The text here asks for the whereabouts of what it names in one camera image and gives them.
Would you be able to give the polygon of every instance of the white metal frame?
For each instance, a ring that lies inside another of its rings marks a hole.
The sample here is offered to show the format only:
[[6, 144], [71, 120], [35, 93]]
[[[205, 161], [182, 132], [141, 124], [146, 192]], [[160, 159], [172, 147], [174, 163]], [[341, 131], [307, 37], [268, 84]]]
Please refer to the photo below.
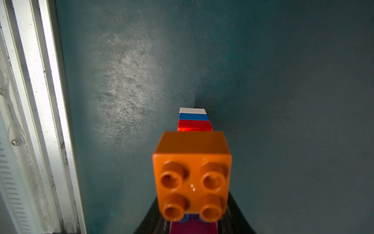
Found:
[[55, 232], [86, 234], [54, 2], [12, 2], [1, 30]]

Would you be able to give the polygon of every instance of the orange duplo brick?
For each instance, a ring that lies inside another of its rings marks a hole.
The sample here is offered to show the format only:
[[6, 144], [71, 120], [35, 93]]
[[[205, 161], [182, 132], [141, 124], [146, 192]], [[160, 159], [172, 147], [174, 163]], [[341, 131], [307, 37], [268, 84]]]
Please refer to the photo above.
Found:
[[216, 222], [226, 212], [231, 153], [223, 132], [164, 132], [153, 169], [165, 219], [179, 221], [187, 213]]

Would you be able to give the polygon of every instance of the lego brick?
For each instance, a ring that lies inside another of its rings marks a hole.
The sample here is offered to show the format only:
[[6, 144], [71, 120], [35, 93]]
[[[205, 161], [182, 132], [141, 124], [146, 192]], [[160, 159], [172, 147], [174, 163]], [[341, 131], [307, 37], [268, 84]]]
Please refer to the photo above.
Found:
[[208, 115], [205, 114], [189, 114], [189, 113], [179, 113], [179, 119], [185, 119], [185, 120], [207, 120]]
[[206, 115], [205, 109], [203, 108], [185, 108], [181, 107], [179, 113], [188, 113], [188, 114], [204, 114]]
[[171, 222], [170, 234], [217, 234], [217, 222], [206, 223], [199, 219], [190, 219], [187, 222]]
[[223, 132], [164, 132], [152, 158], [165, 219], [216, 222], [226, 212], [232, 159]]
[[178, 121], [178, 132], [184, 131], [213, 131], [210, 121], [185, 120]]

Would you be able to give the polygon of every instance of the white vent grille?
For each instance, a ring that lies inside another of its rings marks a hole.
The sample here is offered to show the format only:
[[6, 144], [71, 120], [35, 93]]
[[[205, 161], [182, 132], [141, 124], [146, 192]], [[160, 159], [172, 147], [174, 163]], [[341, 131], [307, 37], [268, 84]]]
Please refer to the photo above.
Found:
[[0, 191], [19, 234], [37, 234], [23, 179], [0, 115]]

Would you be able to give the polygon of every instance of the teal surface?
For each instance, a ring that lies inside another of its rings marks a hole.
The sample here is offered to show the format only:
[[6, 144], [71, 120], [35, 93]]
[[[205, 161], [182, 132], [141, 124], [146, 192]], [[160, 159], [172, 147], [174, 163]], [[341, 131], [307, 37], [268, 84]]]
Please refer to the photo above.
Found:
[[131, 233], [179, 107], [233, 154], [259, 234], [374, 232], [370, 1], [57, 1], [89, 234]]

